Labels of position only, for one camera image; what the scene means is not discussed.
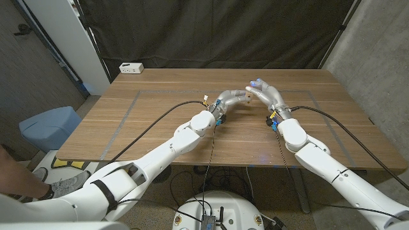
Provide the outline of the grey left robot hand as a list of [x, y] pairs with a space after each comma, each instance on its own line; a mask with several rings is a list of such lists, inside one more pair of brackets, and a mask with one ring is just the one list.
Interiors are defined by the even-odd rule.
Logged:
[[228, 108], [240, 102], [250, 102], [251, 98], [246, 95], [246, 90], [226, 90], [223, 91], [211, 104], [209, 111], [213, 114], [216, 120], [227, 113]]

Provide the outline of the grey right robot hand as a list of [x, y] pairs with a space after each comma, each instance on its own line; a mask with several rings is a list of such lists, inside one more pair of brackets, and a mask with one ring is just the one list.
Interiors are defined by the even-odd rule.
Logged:
[[283, 120], [292, 118], [289, 107], [283, 100], [280, 92], [267, 82], [262, 79], [252, 80], [245, 89], [257, 96], [268, 107], [270, 112], [276, 112]]

